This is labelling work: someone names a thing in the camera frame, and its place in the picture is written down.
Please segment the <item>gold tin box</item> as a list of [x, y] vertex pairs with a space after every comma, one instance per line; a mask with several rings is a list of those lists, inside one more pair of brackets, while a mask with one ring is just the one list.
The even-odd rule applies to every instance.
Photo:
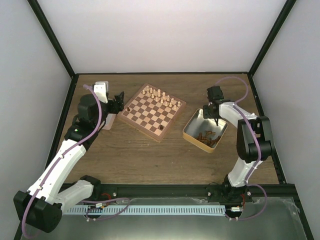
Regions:
[[182, 130], [182, 137], [211, 154], [219, 144], [227, 127], [228, 123], [223, 119], [219, 119], [216, 124], [214, 119], [204, 118], [203, 110], [199, 108]]

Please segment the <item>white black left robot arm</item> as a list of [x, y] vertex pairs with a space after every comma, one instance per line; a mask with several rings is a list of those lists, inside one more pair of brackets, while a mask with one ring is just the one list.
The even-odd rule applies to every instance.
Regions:
[[124, 109], [124, 96], [121, 92], [107, 102], [100, 101], [96, 94], [86, 94], [80, 98], [77, 115], [47, 169], [26, 192], [18, 191], [13, 198], [25, 238], [32, 238], [27, 233], [26, 225], [50, 233], [67, 210], [79, 202], [97, 202], [101, 198], [101, 181], [92, 176], [81, 177], [65, 190], [61, 187], [97, 138], [107, 117]]

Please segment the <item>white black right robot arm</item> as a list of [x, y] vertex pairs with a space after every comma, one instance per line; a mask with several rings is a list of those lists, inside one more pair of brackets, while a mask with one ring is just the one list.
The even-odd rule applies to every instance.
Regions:
[[[244, 193], [253, 172], [274, 152], [271, 123], [268, 117], [250, 113], [239, 107], [237, 101], [224, 98], [218, 85], [209, 87], [206, 92], [208, 103], [197, 110], [182, 135], [185, 140], [211, 153], [223, 136], [220, 122], [236, 127], [238, 159], [220, 188], [223, 198], [232, 202]], [[185, 105], [186, 102], [179, 98], [144, 85], [117, 116], [161, 142]]]

